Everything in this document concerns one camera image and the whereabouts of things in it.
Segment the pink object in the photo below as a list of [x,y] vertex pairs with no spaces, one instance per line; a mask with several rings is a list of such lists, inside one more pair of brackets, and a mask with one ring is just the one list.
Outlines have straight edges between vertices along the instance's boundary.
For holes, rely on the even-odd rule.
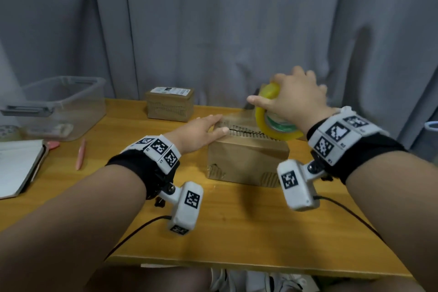
[[59,141],[47,141],[47,147],[49,150],[55,149],[60,146]]
[[76,171],[81,169],[82,162],[85,156],[85,138],[82,139],[81,146],[79,147],[78,159],[76,160]]

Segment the pink pen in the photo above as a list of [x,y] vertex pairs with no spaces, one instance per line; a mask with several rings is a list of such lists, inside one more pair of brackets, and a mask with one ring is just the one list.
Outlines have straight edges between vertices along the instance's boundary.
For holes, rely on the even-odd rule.
[[82,139],[81,146],[79,147],[78,159],[76,160],[76,171],[81,169],[82,162],[85,156],[85,138]]

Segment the cable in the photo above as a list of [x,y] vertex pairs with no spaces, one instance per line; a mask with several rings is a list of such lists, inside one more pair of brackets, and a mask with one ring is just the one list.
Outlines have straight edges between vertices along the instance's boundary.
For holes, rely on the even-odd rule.
[[136,234],[138,231],[140,231],[142,228],[144,228],[145,226],[148,226],[149,224],[156,222],[160,219],[168,219],[171,220],[172,216],[159,216],[159,217],[155,217],[154,219],[151,219],[149,222],[144,223],[142,226],[140,226],[139,228],[135,229],[131,234],[129,234],[125,239],[123,239],[122,241],[120,241],[116,247],[114,247],[112,249],[111,252],[108,253],[108,255],[105,257],[105,260],[110,257],[112,255],[112,253],[114,253],[115,251],[117,251],[120,246],[122,246],[126,241],[129,240],[130,237],[132,237],[134,234]]
[[340,206],[342,209],[344,209],[346,212],[348,212],[350,215],[353,215],[355,218],[358,219],[358,221],[360,221],[363,225],[365,225],[367,228],[369,228],[371,230],[371,232],[373,232],[377,237],[379,237],[379,239],[381,241],[383,241],[385,244],[386,242],[383,240],[383,238],[381,237],[381,235],[371,226],[369,225],[367,222],[365,222],[362,218],[360,218],[358,215],[356,215],[354,212],[352,212],[350,209],[348,209],[346,206],[344,206],[342,203],[339,203],[338,201],[335,201],[329,197],[325,197],[325,196],[321,196],[321,195],[315,195],[313,197],[315,200],[327,200],[330,201],[338,206]]

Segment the black wrist strap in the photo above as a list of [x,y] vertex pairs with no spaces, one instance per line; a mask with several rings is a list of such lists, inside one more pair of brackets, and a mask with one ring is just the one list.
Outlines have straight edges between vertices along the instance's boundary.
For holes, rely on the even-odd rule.
[[[309,140],[313,133],[321,126],[327,119],[321,120],[310,128],[307,133],[307,139]],[[345,154],[334,165],[330,166],[323,159],[319,158],[315,151],[312,151],[312,156],[324,170],[331,174],[333,177],[341,179],[343,184],[346,183],[348,176],[356,170],[363,163],[369,161],[371,158],[379,156],[381,154],[391,151],[407,151],[396,140],[382,135],[374,134],[361,138],[356,144],[348,149]]]
[[112,157],[107,165],[120,165],[138,175],[146,187],[146,200],[150,200],[156,197],[166,184],[173,182],[180,162],[178,161],[166,175],[143,151],[131,149]]

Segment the forearm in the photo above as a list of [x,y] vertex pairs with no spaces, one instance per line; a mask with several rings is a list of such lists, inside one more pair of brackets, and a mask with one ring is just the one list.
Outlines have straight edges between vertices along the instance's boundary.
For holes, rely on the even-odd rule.
[[365,216],[426,290],[438,272],[438,169],[411,154],[376,156],[347,179]]
[[47,201],[0,234],[0,290],[79,289],[145,198],[136,174],[111,165]]

